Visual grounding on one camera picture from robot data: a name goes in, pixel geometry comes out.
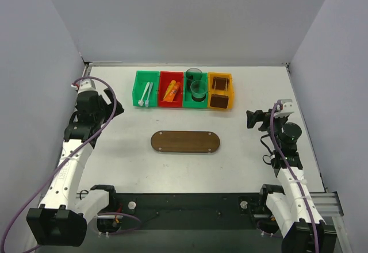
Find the clear plastic cup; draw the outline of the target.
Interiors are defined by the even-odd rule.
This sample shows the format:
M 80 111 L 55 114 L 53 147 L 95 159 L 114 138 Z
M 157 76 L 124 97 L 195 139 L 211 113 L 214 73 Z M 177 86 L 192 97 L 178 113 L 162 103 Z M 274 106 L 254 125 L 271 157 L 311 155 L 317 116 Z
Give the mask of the clear plastic cup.
M 193 101 L 201 102 L 206 98 L 208 85 L 202 80 L 194 81 L 190 86 Z

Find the dark tinted cup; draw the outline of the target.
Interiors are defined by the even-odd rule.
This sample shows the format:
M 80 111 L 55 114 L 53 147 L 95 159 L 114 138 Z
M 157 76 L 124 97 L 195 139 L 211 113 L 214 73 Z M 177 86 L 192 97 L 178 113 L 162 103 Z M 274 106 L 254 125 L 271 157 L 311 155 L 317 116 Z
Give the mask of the dark tinted cup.
M 185 72 L 186 88 L 190 89 L 194 81 L 201 80 L 202 71 L 198 68 L 190 68 Z

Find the clear rack with brown ends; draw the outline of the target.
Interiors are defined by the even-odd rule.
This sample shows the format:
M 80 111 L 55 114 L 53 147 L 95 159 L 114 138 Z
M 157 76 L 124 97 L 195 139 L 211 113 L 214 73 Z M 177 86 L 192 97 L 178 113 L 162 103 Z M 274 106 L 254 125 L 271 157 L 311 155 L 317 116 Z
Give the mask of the clear rack with brown ends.
M 229 79 L 219 76 L 215 76 L 212 81 L 212 89 L 227 91 L 229 85 Z

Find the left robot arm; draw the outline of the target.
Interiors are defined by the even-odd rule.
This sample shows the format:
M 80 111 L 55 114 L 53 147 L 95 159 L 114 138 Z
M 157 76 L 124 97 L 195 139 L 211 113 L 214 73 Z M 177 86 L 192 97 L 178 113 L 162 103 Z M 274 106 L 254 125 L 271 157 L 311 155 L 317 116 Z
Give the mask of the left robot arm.
M 63 150 L 56 174 L 37 208 L 31 208 L 26 221 L 41 246 L 80 246 L 89 222 L 100 212 L 113 213 L 118 206 L 112 185 L 95 185 L 81 201 L 76 200 L 85 165 L 97 139 L 111 120 L 124 112 L 114 92 L 104 93 L 106 103 L 95 88 L 81 85 L 75 111 L 64 131 Z

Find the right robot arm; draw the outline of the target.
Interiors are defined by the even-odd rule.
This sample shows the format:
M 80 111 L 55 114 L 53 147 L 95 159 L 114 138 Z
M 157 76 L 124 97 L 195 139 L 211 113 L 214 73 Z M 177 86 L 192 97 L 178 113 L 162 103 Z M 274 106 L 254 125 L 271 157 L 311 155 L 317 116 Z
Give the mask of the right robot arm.
M 299 125 L 289 122 L 290 113 L 277 106 L 268 112 L 247 111 L 247 128 L 260 123 L 259 131 L 270 138 L 270 165 L 279 185 L 264 184 L 259 193 L 259 206 L 270 218 L 257 221 L 257 227 L 268 235 L 280 231 L 282 252 L 333 252 L 337 233 L 316 208 L 308 190 L 297 141 L 302 135 Z

